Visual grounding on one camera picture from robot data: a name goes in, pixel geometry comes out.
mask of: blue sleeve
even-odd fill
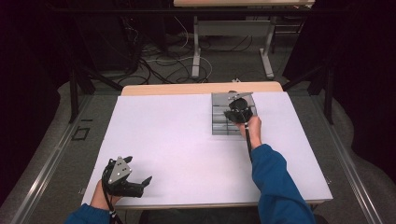
[[[315,223],[314,215],[301,196],[281,154],[262,145],[251,151],[252,177],[262,196],[262,223]]]
[[[64,224],[108,224],[109,211],[83,204],[77,211],[70,214]]]

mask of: gray carpet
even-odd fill
[[[244,37],[224,37],[209,38],[210,49],[231,49],[237,45]],[[285,83],[281,76],[284,65],[287,62],[292,46],[296,40],[296,35],[280,35],[276,37],[276,52],[270,55],[273,70],[276,74],[276,81]],[[241,44],[240,49],[248,46],[249,39]],[[261,47],[262,39],[254,38],[247,50],[238,52],[209,52],[203,51],[202,57],[211,62],[212,75],[209,82],[229,82],[238,77],[242,81],[264,81],[267,80],[263,74],[262,62],[259,57],[258,48]],[[182,54],[187,52],[188,57],[191,52],[179,46],[172,50]],[[147,60],[155,59],[156,56],[147,57]],[[155,63],[152,68],[164,77],[177,71],[169,79],[177,81],[179,77],[185,77],[186,72],[180,64],[172,66],[162,66]],[[206,71],[210,70],[210,65],[202,62]],[[145,69],[139,69],[134,75],[147,76]],[[122,85],[137,84],[142,79],[131,77],[123,80]],[[96,156],[100,149],[102,140],[106,133],[106,127],[111,118],[111,113],[116,103],[118,92],[114,92],[108,86],[95,81],[97,93],[91,96],[91,102],[81,117],[76,121],[76,127],[81,130],[89,128],[85,140],[72,140],[66,145],[66,150],[61,162],[57,166],[40,200],[35,205],[28,223],[62,223],[66,216],[76,210],[82,200],[79,190],[87,186],[91,177]],[[150,78],[150,84],[161,83],[155,77]],[[330,189],[334,199],[319,205],[314,212],[324,216],[330,223],[367,223],[366,217],[361,210],[361,206],[355,196],[354,189],[349,184],[349,180],[340,165],[340,161],[335,152],[335,145],[330,138],[326,125],[320,118],[320,112],[315,109],[312,98],[307,95],[306,83],[302,83],[290,90],[292,100],[297,115],[304,127],[307,138],[318,159],[323,174],[331,180]],[[14,218],[16,211],[21,206],[29,188],[33,185],[39,175],[44,163],[49,158],[50,153],[57,147],[64,134],[67,121],[70,116],[70,104],[68,102],[68,84],[59,89],[62,95],[61,106],[57,115],[49,127],[46,137],[37,149],[37,153],[32,158],[28,169],[21,177],[16,188],[11,192],[0,209],[1,223],[9,223]],[[334,127],[339,133],[346,150],[353,158],[358,173],[366,186],[373,204],[381,215],[384,223],[396,223],[396,188],[383,172],[367,161],[361,160],[350,150],[353,138],[353,126],[342,107],[334,102],[333,104]],[[82,137],[84,131],[77,133],[75,138]],[[125,223],[137,223],[141,211],[119,211],[121,219],[126,219]]]

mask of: table leg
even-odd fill
[[[192,61],[192,78],[199,77],[199,64],[200,64],[201,50],[199,48],[199,34],[198,34],[198,18],[194,16],[194,58]]]
[[[271,67],[270,60],[268,58],[268,52],[271,48],[271,41],[274,35],[274,30],[276,26],[276,17],[272,17],[270,20],[270,25],[268,27],[267,35],[265,37],[264,49],[260,49],[260,54],[262,56],[262,64],[264,66],[264,72],[268,79],[274,79],[274,73]]]

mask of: electrical cable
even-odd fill
[[[169,74],[169,75],[166,77],[166,79],[170,78],[170,77],[173,76],[177,71],[179,71],[179,70],[181,70],[181,69],[183,69],[183,68],[187,70],[187,66],[185,66],[185,65],[183,64],[183,67],[180,67],[180,68],[178,68],[177,70],[175,70],[174,72],[172,72],[171,74]],[[190,77],[190,72],[187,71],[187,77],[179,77],[179,78],[189,78],[189,77]]]
[[[163,56],[163,55],[160,55],[160,56],[158,56],[155,60],[150,60],[150,61],[146,61],[146,62],[150,62],[150,63],[155,62],[155,63],[158,64],[159,66],[172,66],[172,65],[181,63],[180,61],[183,61],[183,60],[178,59],[178,58],[180,58],[180,56],[179,56],[177,53],[175,53],[175,52],[169,52],[167,55],[165,55],[166,57],[171,58],[171,60],[162,60],[162,59],[159,59],[159,58],[162,57],[162,56]]]
[[[242,113],[241,109],[238,108],[238,106],[235,106],[236,109],[238,110],[239,114],[242,116],[242,119],[244,120],[244,126],[245,126],[245,135],[247,138],[247,152],[248,152],[248,156],[250,158],[250,161],[252,161],[251,159],[251,142],[250,142],[250,134],[248,131],[248,122],[244,116],[244,114]]]
[[[233,47],[231,49],[209,49],[210,46],[211,46],[210,44],[209,44],[208,48],[202,48],[201,45],[200,45],[200,48],[201,48],[202,51],[207,51],[207,52],[231,52],[231,51],[238,51],[239,52],[239,51],[244,51],[244,50],[248,49],[251,46],[251,44],[253,43],[253,36],[250,36],[250,42],[248,43],[248,45],[244,49],[236,49],[236,48],[238,48],[243,42],[245,42],[245,40],[247,38],[248,38],[248,35],[245,36],[245,38],[241,42],[239,42],[239,44],[237,44],[235,47]]]
[[[202,66],[200,66],[201,67],[201,69],[203,69],[204,70],[204,72],[205,72],[205,77],[204,78],[202,78],[202,79],[196,79],[196,78],[192,78],[191,76],[190,76],[190,74],[188,74],[186,77],[179,77],[178,79],[176,79],[176,82],[177,83],[186,83],[187,81],[192,81],[192,82],[195,82],[195,83],[199,83],[199,82],[201,82],[201,80],[205,80],[205,79],[207,79],[207,72],[206,72],[206,69],[204,69]],[[182,68],[179,68],[179,69],[177,69],[175,72],[173,72],[173,73],[171,73],[168,77],[166,77],[166,78],[169,78],[170,76],[173,76],[178,70],[180,70],[180,69],[182,69]]]
[[[106,203],[108,206],[108,210],[109,210],[109,214],[110,214],[110,224],[114,224],[114,223],[119,223],[122,224],[122,221],[120,220],[119,215],[117,214],[116,210],[113,207],[113,204],[111,203],[112,201],[112,197],[110,197],[110,200],[108,199],[108,195],[107,195],[107,191],[106,191],[106,186],[105,186],[105,175],[107,172],[107,167],[105,168],[105,170],[102,172],[102,190],[106,199]]]
[[[158,72],[154,71],[144,59],[140,59],[140,62],[151,72],[152,75],[154,75],[156,78],[162,81],[163,84],[175,84],[174,82],[171,82],[166,78],[162,77]]]
[[[184,29],[184,34],[186,36],[186,43],[180,47],[181,49],[183,49],[189,43],[189,32],[187,32],[186,27],[184,27],[184,25],[181,23],[181,21],[177,17],[175,17],[175,19],[180,24],[180,26]]]
[[[193,59],[194,57],[187,57],[187,58],[182,58],[182,59],[174,59],[174,60],[149,60],[146,61],[147,63],[152,63],[152,62],[175,62],[175,61],[184,61],[184,60],[188,60],[188,59]],[[209,77],[212,75],[212,71],[213,71],[213,67],[212,64],[209,62],[208,59],[203,58],[203,57],[199,57],[200,59],[203,59],[207,62],[207,64],[209,65],[209,73],[207,73],[207,76],[205,76],[205,78],[201,79],[200,82],[204,83],[205,81],[207,81],[209,79]]]
[[[142,78],[142,79],[144,80],[143,82],[141,82],[141,83],[139,83],[139,84],[136,84],[136,85],[144,85],[144,84],[148,85],[148,84],[149,84],[150,73],[149,73],[148,77],[141,77],[141,76],[128,76],[128,77],[124,77],[124,78],[120,79],[117,83],[120,85],[122,81],[124,81],[124,80],[126,80],[126,79],[129,79],[129,78],[134,78],[134,77]]]
[[[142,49],[142,54],[144,54],[143,55],[144,57],[150,57],[150,56],[154,56],[154,55],[159,55],[161,53],[162,52],[160,50],[158,50],[158,48],[155,45],[152,45],[150,43],[147,43],[145,45],[145,47],[143,47],[143,49]]]

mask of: person's arm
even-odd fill
[[[113,207],[120,197],[108,196]],[[84,203],[77,211],[70,214],[65,224],[108,224],[110,221],[109,208],[102,189],[102,180],[96,184],[90,205]]]
[[[245,136],[245,125],[236,124]],[[262,193],[259,215],[262,223],[315,223],[313,213],[291,179],[281,154],[262,144],[262,121],[254,116],[248,122],[252,145],[252,177]]]

